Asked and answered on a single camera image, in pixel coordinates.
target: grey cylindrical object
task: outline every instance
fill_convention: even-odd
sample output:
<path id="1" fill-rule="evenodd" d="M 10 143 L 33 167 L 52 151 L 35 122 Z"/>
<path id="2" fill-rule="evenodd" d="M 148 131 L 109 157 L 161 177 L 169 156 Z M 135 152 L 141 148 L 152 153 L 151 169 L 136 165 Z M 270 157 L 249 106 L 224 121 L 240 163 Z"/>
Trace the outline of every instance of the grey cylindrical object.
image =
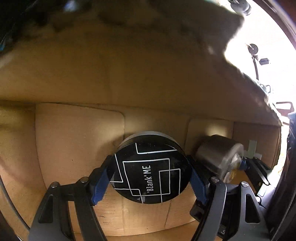
<path id="1" fill-rule="evenodd" d="M 196 152 L 196 159 L 203 163 L 221 180 L 240 165 L 244 146 L 233 139 L 219 135 L 210 136 Z"/>

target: round black container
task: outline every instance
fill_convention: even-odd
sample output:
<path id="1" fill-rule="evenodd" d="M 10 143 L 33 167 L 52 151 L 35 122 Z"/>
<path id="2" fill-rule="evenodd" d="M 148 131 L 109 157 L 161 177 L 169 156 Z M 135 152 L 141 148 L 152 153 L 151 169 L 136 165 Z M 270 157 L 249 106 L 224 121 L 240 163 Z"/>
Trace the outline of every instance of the round black container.
<path id="1" fill-rule="evenodd" d="M 107 169 L 110 183 L 125 198 L 155 204 L 178 196 L 187 186 L 191 167 L 170 136 L 145 131 L 126 138 Z"/>

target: silver bolt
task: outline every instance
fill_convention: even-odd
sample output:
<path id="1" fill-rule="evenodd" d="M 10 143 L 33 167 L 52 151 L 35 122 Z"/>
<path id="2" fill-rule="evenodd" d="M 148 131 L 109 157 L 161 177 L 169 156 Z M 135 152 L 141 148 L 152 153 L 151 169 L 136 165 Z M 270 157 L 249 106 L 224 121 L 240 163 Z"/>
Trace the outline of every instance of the silver bolt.
<path id="1" fill-rule="evenodd" d="M 82 177 L 82 178 L 80 178 L 80 181 L 82 183 L 87 183 L 89 181 L 89 178 L 88 177 Z"/>
<path id="2" fill-rule="evenodd" d="M 52 184 L 50 184 L 50 187 L 56 188 L 58 185 L 59 185 L 58 182 L 53 182 Z"/>
<path id="3" fill-rule="evenodd" d="M 249 184 L 247 183 L 247 182 L 242 182 L 242 186 L 244 187 L 244 188 L 247 188 L 248 186 L 249 186 Z"/>
<path id="4" fill-rule="evenodd" d="M 218 177 L 211 177 L 212 182 L 217 183 L 219 182 L 219 178 Z"/>

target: metal screw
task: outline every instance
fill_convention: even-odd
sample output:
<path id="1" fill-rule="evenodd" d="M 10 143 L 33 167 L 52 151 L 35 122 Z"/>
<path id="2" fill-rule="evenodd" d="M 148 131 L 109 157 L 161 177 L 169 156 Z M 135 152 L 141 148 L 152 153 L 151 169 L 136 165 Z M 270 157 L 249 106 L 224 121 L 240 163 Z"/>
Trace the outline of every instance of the metal screw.
<path id="1" fill-rule="evenodd" d="M 89 178 L 88 177 L 82 177 L 82 178 L 80 178 L 80 181 L 82 183 L 87 183 L 89 181 Z"/>
<path id="2" fill-rule="evenodd" d="M 59 185 L 58 182 L 53 182 L 52 184 L 50 184 L 50 187 L 56 188 L 58 185 Z"/>
<path id="3" fill-rule="evenodd" d="M 218 177 L 211 177 L 211 181 L 214 183 L 219 182 L 219 178 Z"/>
<path id="4" fill-rule="evenodd" d="M 248 186 L 249 186 L 249 184 L 247 183 L 247 182 L 242 182 L 242 186 L 244 187 L 244 188 L 247 188 Z"/>

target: cable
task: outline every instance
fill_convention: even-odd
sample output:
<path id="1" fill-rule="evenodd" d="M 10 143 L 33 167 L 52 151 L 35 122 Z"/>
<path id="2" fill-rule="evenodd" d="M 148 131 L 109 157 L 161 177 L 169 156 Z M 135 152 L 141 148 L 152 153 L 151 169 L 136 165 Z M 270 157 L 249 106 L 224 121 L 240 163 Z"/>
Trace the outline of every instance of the cable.
<path id="1" fill-rule="evenodd" d="M 20 213 L 18 212 L 18 210 L 16 209 L 16 207 L 14 206 L 12 200 L 10 199 L 9 195 L 8 195 L 8 192 L 4 186 L 4 183 L 3 183 L 3 180 L 1 178 L 1 175 L 0 175 L 0 185 L 1 185 L 1 188 L 2 188 L 2 191 L 4 192 L 4 195 L 9 203 L 9 205 L 11 206 L 11 208 L 13 209 L 13 211 L 15 212 L 15 214 L 17 215 L 17 217 L 19 218 L 19 220 L 23 223 L 23 225 L 25 226 L 25 228 L 29 231 L 30 230 L 30 227 L 27 225 L 27 223 L 25 222 L 25 220 L 22 218 L 22 216 L 20 215 Z"/>

